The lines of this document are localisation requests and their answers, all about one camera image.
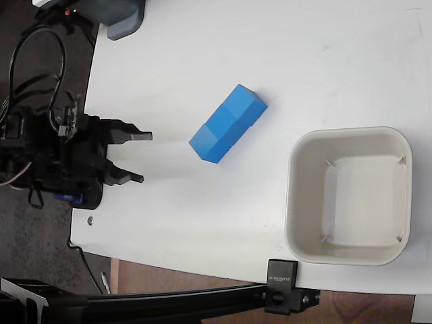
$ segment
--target blue cube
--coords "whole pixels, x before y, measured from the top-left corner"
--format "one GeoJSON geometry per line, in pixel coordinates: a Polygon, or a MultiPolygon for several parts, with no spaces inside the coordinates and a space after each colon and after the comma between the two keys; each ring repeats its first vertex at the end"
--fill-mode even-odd
{"type": "Polygon", "coordinates": [[[201,159],[218,163],[266,108],[253,91],[239,84],[189,144],[201,159]]]}
{"type": "Polygon", "coordinates": [[[189,144],[201,159],[213,163],[218,163],[231,148],[219,140],[206,125],[201,126],[189,144]]]}
{"type": "Polygon", "coordinates": [[[235,87],[223,105],[240,123],[247,126],[252,126],[267,109],[267,105],[253,91],[241,84],[235,87]]]}
{"type": "Polygon", "coordinates": [[[229,147],[233,146],[249,128],[240,123],[223,105],[216,109],[205,125],[217,139],[222,140],[229,147]]]}

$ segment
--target black clamp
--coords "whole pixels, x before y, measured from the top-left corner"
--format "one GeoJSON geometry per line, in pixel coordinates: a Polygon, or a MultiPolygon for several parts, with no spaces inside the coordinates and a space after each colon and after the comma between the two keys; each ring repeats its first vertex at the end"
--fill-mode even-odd
{"type": "Polygon", "coordinates": [[[269,260],[264,306],[266,313],[301,313],[319,304],[320,290],[296,288],[297,266],[297,261],[269,260]]]}

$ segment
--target wire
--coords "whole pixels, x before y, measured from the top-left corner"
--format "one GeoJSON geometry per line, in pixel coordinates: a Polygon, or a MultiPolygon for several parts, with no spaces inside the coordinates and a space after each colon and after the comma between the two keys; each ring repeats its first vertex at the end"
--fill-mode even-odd
{"type": "MultiPolygon", "coordinates": [[[[21,83],[19,86],[17,86],[17,88],[15,89],[15,95],[18,96],[22,91],[26,90],[29,86],[32,86],[33,84],[36,84],[37,82],[40,82],[46,78],[53,78],[55,81],[57,81],[57,76],[55,74],[40,74],[38,76],[35,76],[23,83],[21,83]]],[[[7,106],[9,105],[9,97],[7,97],[3,103],[0,106],[0,115],[2,115],[4,113],[4,110],[7,108],[7,106]]]]}
{"type": "Polygon", "coordinates": [[[84,266],[86,267],[86,270],[88,272],[88,274],[90,275],[90,278],[94,284],[94,286],[96,287],[96,289],[98,290],[98,292],[100,294],[103,294],[101,287],[99,286],[99,284],[97,283],[92,271],[90,270],[90,267],[88,266],[87,260],[86,260],[86,256],[84,255],[84,251],[82,250],[81,246],[78,245],[74,245],[71,240],[70,240],[70,236],[72,233],[72,216],[70,219],[70,231],[69,231],[69,238],[67,239],[67,247],[71,250],[77,250],[80,252],[80,256],[82,259],[82,262],[84,263],[84,266]]]}
{"type": "Polygon", "coordinates": [[[14,182],[15,180],[17,180],[20,176],[22,176],[27,170],[28,170],[28,168],[30,167],[32,165],[32,163],[31,162],[28,162],[27,164],[26,164],[26,166],[20,171],[20,172],[18,172],[16,175],[14,175],[12,178],[10,178],[9,180],[6,180],[6,181],[4,181],[4,182],[1,182],[0,183],[0,187],[1,186],[6,186],[6,185],[8,185],[8,184],[11,184],[12,182],[14,182]]]}
{"type": "Polygon", "coordinates": [[[64,79],[67,57],[66,57],[66,47],[65,47],[65,43],[63,42],[63,39],[61,39],[60,35],[54,29],[52,29],[48,26],[37,26],[37,27],[29,30],[21,38],[21,40],[18,42],[17,47],[13,51],[12,58],[11,58],[11,61],[9,64],[9,97],[7,100],[5,100],[5,101],[7,101],[6,104],[4,106],[2,105],[2,107],[3,107],[2,110],[0,110],[0,125],[5,123],[7,116],[9,115],[9,112],[11,111],[11,108],[16,103],[16,98],[15,98],[16,90],[14,89],[14,76],[15,76],[16,60],[17,60],[17,57],[20,53],[20,50],[28,42],[29,39],[31,39],[34,35],[36,35],[40,32],[48,32],[49,34],[52,34],[54,36],[55,40],[57,41],[57,43],[60,47],[60,50],[61,50],[60,72],[59,72],[59,76],[55,77],[57,79],[57,83],[55,85],[54,93],[53,93],[53,96],[51,97],[49,107],[48,107],[48,117],[49,117],[50,125],[56,132],[58,132],[59,126],[56,125],[56,123],[55,123],[55,118],[54,118],[54,113],[52,112],[52,108],[54,106],[54,102],[57,98],[57,95],[59,94],[61,83],[63,82],[63,79],[64,79]]]}

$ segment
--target black cable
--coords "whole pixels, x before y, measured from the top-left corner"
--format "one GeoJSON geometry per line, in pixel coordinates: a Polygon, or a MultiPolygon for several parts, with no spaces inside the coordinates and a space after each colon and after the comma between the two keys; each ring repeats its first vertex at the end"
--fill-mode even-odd
{"type": "MultiPolygon", "coordinates": [[[[18,96],[22,91],[26,90],[29,86],[32,86],[33,84],[36,84],[37,82],[40,82],[46,78],[53,78],[57,81],[57,76],[55,74],[40,74],[17,86],[17,88],[15,89],[15,95],[18,96]]],[[[0,115],[4,113],[4,110],[7,108],[8,105],[9,105],[9,97],[7,97],[1,104],[0,115]]]]}
{"type": "Polygon", "coordinates": [[[66,70],[66,47],[63,42],[63,39],[61,39],[60,35],[52,28],[47,26],[37,26],[33,28],[32,30],[29,30],[18,42],[17,47],[15,48],[15,51],[13,51],[12,58],[9,64],[9,100],[7,102],[7,105],[4,107],[2,111],[0,111],[0,125],[3,124],[7,116],[9,115],[9,112],[11,108],[15,105],[15,89],[14,89],[14,76],[15,76],[15,65],[16,65],[16,59],[18,57],[18,54],[20,53],[21,48],[27,43],[27,41],[32,38],[34,35],[40,33],[40,32],[48,32],[49,34],[52,34],[57,41],[60,50],[61,50],[61,67],[59,76],[57,78],[57,83],[54,88],[53,96],[51,97],[51,101],[49,103],[48,108],[48,116],[49,116],[49,122],[51,124],[51,127],[58,132],[58,126],[55,123],[54,120],[54,114],[52,112],[52,107],[54,106],[55,99],[57,98],[57,95],[59,94],[61,83],[64,79],[64,74],[66,70]]]}
{"type": "Polygon", "coordinates": [[[80,252],[82,262],[84,263],[84,266],[86,267],[86,270],[87,270],[88,274],[90,275],[90,278],[93,281],[94,286],[96,287],[96,289],[98,290],[98,292],[100,294],[103,294],[101,287],[99,287],[99,284],[97,283],[92,271],[90,270],[90,267],[88,266],[86,256],[84,255],[84,251],[82,250],[81,246],[73,245],[73,243],[71,242],[71,240],[70,240],[71,233],[72,233],[72,216],[70,219],[70,231],[69,231],[69,238],[67,239],[67,247],[71,250],[77,250],[80,252]]]}

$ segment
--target white bowl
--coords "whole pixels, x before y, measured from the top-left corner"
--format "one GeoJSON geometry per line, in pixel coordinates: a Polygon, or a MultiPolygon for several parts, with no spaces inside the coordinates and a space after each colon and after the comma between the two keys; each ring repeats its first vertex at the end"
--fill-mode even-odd
{"type": "Polygon", "coordinates": [[[319,130],[290,157],[286,241],[301,261],[384,265],[404,249],[412,151],[390,127],[319,130]]]}

